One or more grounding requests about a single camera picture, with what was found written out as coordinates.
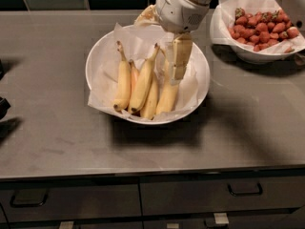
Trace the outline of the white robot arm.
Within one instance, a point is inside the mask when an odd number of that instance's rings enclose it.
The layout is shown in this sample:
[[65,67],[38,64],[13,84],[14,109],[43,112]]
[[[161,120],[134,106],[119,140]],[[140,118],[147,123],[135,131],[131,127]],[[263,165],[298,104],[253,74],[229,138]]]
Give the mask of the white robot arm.
[[184,77],[189,62],[193,39],[206,16],[212,0],[155,0],[135,19],[135,26],[159,25],[173,34],[170,50],[170,80],[178,84]]

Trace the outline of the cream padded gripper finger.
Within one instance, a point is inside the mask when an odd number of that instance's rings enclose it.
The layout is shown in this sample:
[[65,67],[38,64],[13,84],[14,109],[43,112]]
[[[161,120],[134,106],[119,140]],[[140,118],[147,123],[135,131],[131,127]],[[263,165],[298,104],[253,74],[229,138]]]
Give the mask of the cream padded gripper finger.
[[158,17],[155,11],[155,5],[147,6],[134,20],[133,24],[137,27],[158,25]]
[[177,85],[184,78],[193,48],[193,39],[189,33],[177,34],[169,47],[170,82]]

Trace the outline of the white rounded gripper body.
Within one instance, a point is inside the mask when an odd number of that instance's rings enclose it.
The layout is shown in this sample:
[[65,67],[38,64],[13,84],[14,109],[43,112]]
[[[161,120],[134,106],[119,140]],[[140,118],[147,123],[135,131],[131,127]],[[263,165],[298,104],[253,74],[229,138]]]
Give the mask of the white rounded gripper body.
[[165,31],[195,31],[209,9],[210,0],[155,0],[158,22]]

